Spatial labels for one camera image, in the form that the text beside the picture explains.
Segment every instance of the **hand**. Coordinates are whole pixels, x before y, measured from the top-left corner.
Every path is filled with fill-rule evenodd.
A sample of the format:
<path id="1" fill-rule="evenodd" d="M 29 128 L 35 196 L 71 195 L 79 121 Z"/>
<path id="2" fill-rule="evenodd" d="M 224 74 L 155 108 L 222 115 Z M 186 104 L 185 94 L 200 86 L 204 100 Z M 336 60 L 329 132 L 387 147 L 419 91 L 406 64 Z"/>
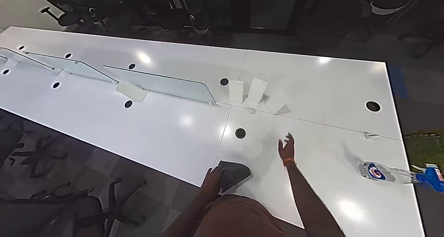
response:
<path id="1" fill-rule="evenodd" d="M 214 200 L 217 194 L 219 194 L 221 190 L 221 187 L 219 186 L 219 181 L 224 172 L 224 169 L 220 168 L 219 166 L 217 166 L 213 171 L 211 170 L 212 168 L 208 169 L 207 175 L 203 180 L 198 194 L 204 197 L 205 200 L 208 200 L 208 202 Z"/>
<path id="2" fill-rule="evenodd" d="M 278 144 L 278 151 L 279 155 L 281 156 L 282 160 L 286 160 L 287 158 L 293 158 L 294 159 L 294 139 L 293 136 L 288 133 L 284 141 L 287 143 L 285 144 L 285 147 L 282 146 L 282 141 L 279 139 Z"/>

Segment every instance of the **blue spray trigger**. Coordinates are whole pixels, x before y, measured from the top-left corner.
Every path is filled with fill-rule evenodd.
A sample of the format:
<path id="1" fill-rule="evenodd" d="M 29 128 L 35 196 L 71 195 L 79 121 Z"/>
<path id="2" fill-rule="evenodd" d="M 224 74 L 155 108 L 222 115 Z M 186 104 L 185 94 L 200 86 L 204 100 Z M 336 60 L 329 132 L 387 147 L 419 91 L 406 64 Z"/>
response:
<path id="1" fill-rule="evenodd" d="M 430 184 L 437 192 L 444 192 L 444 182 L 438 177 L 439 169 L 427 167 L 423 174 L 416 174 L 418 181 Z"/>

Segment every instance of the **gray cleaning cloth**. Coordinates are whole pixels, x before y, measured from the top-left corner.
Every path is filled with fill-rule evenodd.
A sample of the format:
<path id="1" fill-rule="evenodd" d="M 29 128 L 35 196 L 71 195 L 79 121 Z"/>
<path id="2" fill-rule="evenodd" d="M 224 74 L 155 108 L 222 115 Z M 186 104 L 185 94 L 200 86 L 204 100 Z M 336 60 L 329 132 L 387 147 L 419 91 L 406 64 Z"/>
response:
<path id="1" fill-rule="evenodd" d="M 224 169 L 222 178 L 219 181 L 222 193 L 225 193 L 225 191 L 251 175 L 250 168 L 240 163 L 221 160 L 219 166 Z"/>

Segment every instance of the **white desk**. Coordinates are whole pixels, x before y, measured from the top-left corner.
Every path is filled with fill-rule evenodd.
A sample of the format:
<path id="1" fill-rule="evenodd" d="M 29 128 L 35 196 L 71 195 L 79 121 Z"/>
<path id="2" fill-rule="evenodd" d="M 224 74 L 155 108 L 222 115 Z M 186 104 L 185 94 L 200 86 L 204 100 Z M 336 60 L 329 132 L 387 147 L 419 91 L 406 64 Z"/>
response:
<path id="1" fill-rule="evenodd" d="M 370 181 L 357 171 L 360 159 L 408 168 L 382 63 L 332 59 L 321 66 L 312 56 L 25 28 L 0 34 L 0 47 L 19 52 L 22 45 L 51 56 L 71 53 L 108 74 L 103 65 L 134 63 L 137 71 L 203 82 L 217 104 L 148 92 L 126 109 L 129 99 L 113 83 L 18 65 L 0 75 L 3 109 L 198 186 L 219 160 L 245 163 L 253 177 L 232 192 L 302 226 L 277 153 L 278 138 L 292 132 L 299 168 L 347 236 L 424 235 L 412 185 Z M 301 67 L 293 70 L 295 64 Z M 266 95 L 288 92 L 291 112 L 252 115 L 247 108 L 267 111 L 263 103 L 231 105 L 220 79 L 245 81 L 248 92 L 253 77 L 269 82 Z M 54 82 L 60 86 L 53 89 Z M 381 111 L 367 111 L 367 100 Z M 237 128 L 246 130 L 244 139 L 234 136 Z M 366 140 L 364 131 L 385 137 Z"/>
<path id="2" fill-rule="evenodd" d="M 237 128 L 246 136 L 238 139 Z M 362 177 L 361 160 L 380 160 L 408 169 L 403 142 L 360 132 L 232 106 L 216 160 L 243 163 L 252 177 L 228 193 L 260 201 L 275 216 L 302 227 L 278 139 L 295 138 L 295 160 L 346 236 L 423 236 L 411 184 L 375 182 Z"/>
<path id="3" fill-rule="evenodd" d="M 254 77 L 268 82 L 266 96 L 289 95 L 280 115 L 402 140 L 385 63 L 249 50 L 240 77 L 245 94 Z M 367 109 L 368 101 L 381 110 Z M 269 112 L 265 103 L 235 105 Z"/>

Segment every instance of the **frosted glass panel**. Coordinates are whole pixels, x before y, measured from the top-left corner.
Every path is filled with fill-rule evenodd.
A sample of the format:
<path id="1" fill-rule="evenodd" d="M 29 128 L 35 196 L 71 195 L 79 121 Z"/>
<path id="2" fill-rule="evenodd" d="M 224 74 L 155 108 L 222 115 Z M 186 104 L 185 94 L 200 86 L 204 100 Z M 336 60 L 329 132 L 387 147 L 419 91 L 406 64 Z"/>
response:
<path id="1" fill-rule="evenodd" d="M 46 64 L 42 64 L 34 59 L 31 59 L 25 55 L 21 55 L 21 54 L 14 52 L 8 48 L 0 47 L 0 65 L 6 64 L 6 62 L 9 59 L 12 59 L 12 60 L 18 62 L 19 64 L 26 64 L 26 65 L 31 65 L 31 66 L 36 66 L 36 67 L 44 67 L 47 69 L 51 69 L 51 66 L 48 66 Z"/>
<path id="2" fill-rule="evenodd" d="M 208 87 L 200 82 L 178 79 L 163 75 L 138 72 L 111 66 L 104 66 L 122 80 L 128 81 L 144 89 L 161 92 L 177 97 L 189 98 L 197 101 L 211 101 L 216 104 Z"/>
<path id="3" fill-rule="evenodd" d="M 96 70 L 95 68 L 89 66 L 86 63 L 60 58 L 55 56 L 47 56 L 37 53 L 25 52 L 28 56 L 33 59 L 36 59 L 39 62 L 52 66 L 56 69 L 61 69 L 67 71 L 71 74 L 86 76 L 94 79 L 99 79 L 107 82 L 112 82 L 117 84 L 118 81 L 109 77 L 108 75 Z"/>

